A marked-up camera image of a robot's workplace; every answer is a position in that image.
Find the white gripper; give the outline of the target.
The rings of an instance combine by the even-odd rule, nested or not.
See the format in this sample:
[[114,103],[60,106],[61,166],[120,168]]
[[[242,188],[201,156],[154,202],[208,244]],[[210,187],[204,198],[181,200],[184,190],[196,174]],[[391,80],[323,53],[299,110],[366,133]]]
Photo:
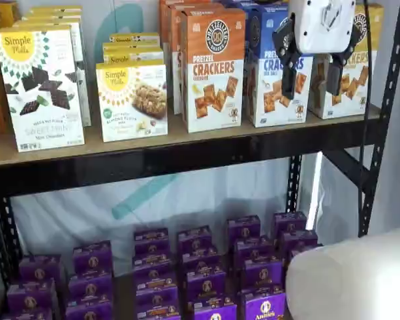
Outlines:
[[282,94],[292,100],[302,53],[330,53],[327,92],[338,95],[343,68],[365,36],[365,23],[353,22],[356,2],[304,0],[289,2],[289,16],[273,32],[276,54],[283,66]]

